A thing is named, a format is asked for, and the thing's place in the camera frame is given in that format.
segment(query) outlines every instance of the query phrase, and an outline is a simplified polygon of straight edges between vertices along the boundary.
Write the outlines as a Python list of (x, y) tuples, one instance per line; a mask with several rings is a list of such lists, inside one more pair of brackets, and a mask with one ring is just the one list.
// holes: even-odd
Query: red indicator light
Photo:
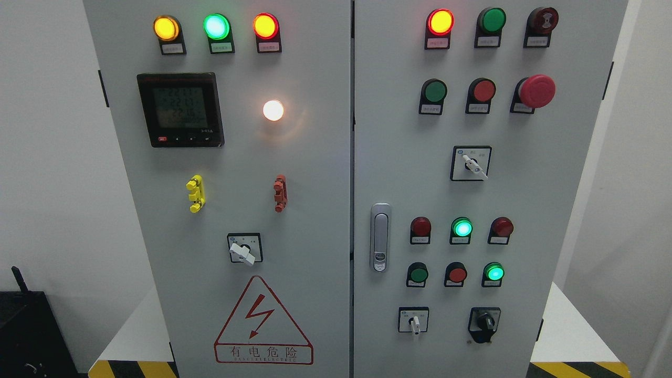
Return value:
[(435, 36), (447, 36), (453, 28), (453, 19), (448, 9), (435, 9), (427, 17), (427, 27)]
[(278, 19), (270, 13), (260, 13), (252, 21), (254, 33), (263, 40), (273, 39), (278, 35), (280, 24)]

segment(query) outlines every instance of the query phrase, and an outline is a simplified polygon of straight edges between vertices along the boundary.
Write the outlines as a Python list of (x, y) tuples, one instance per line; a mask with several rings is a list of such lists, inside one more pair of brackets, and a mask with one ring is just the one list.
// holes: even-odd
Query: high voltage warning sign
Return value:
[(214, 343), (218, 363), (312, 364), (312, 344), (278, 296), (252, 276)]

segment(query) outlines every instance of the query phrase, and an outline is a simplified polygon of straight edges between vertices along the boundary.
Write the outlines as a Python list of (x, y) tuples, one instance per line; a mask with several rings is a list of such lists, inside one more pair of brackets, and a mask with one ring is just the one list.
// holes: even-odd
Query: illuminated light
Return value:
[(226, 17), (219, 13), (213, 13), (203, 20), (203, 30), (211, 39), (223, 40), (231, 31), (231, 25)]
[(472, 228), (469, 218), (457, 218), (453, 221), (453, 233), (459, 237), (469, 236)]
[(179, 24), (169, 15), (160, 15), (154, 20), (154, 33), (160, 40), (170, 42), (179, 36)]
[(453, 28), (453, 13), (448, 9), (436, 9), (427, 18), (427, 27), (436, 36), (445, 36)]
[(285, 108), (277, 100), (270, 100), (263, 105), (263, 116), (271, 121), (277, 121), (285, 114)]
[(485, 276), (491, 281), (498, 281), (504, 277), (504, 268), (498, 262), (491, 262), (485, 266)]
[(270, 13), (260, 13), (252, 22), (254, 33), (263, 40), (269, 40), (278, 35), (278, 19)]

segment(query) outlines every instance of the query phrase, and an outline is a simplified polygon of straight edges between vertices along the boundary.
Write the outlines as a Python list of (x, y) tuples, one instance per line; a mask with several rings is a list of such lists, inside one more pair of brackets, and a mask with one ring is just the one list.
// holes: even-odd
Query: gray metal panel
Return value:
[[(479, 12), (507, 13), (500, 48), (474, 49)], [(560, 14), (550, 48), (523, 49), (534, 8)], [(425, 51), (423, 26), (434, 9), (455, 15), (449, 50)], [(356, 377), (524, 377), (562, 245), (583, 161), (609, 73), (626, 1), (510, 0), (355, 2)], [(556, 97), (534, 115), (510, 114), (516, 83), (551, 76)], [(497, 84), (489, 115), (465, 114), (471, 81)], [(418, 115), (427, 79), (448, 85), (442, 116)], [(451, 182), (452, 147), (493, 147), (487, 182)], [(389, 263), (369, 267), (370, 209), (392, 206)], [(410, 245), (418, 216), (432, 222), (430, 245)], [(470, 245), (449, 245), (450, 225), (470, 217)], [(509, 245), (489, 245), (491, 222), (509, 217)], [(408, 266), (429, 269), (424, 289), (407, 288)], [(463, 262), (464, 288), (445, 288), (446, 266)], [(501, 262), (501, 288), (482, 288), (484, 266)], [(428, 306), (427, 333), (397, 332), (398, 308)], [(471, 343), (471, 307), (500, 307), (492, 344)]]
[[(86, 0), (85, 7), (180, 375), (346, 376), (351, 3)], [(282, 54), (256, 52), (251, 25), (264, 11), (280, 21)], [(230, 20), (236, 53), (209, 53), (202, 22), (212, 12)], [(161, 14), (181, 22), (185, 56), (161, 56), (152, 30)], [(153, 149), (136, 74), (202, 71), (217, 76), (224, 147)], [(277, 123), (261, 114), (271, 99), (285, 105)], [(195, 215), (185, 189), (194, 174), (207, 196)], [(288, 181), (280, 214), (277, 174)], [(230, 262), (226, 234), (235, 232), (261, 233), (263, 263)], [(312, 366), (216, 363), (215, 339), (253, 274), (312, 342)]]

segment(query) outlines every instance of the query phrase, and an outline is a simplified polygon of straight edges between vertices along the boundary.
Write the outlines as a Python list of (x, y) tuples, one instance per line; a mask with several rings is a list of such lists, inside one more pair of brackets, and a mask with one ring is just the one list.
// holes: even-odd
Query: yellow terminal block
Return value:
[(189, 190), (189, 200), (193, 202), (193, 204), (189, 206), (189, 211), (196, 214), (201, 211), (203, 206), (206, 204), (206, 193), (203, 189), (203, 178), (201, 175), (194, 175), (187, 182), (186, 186), (187, 190)]

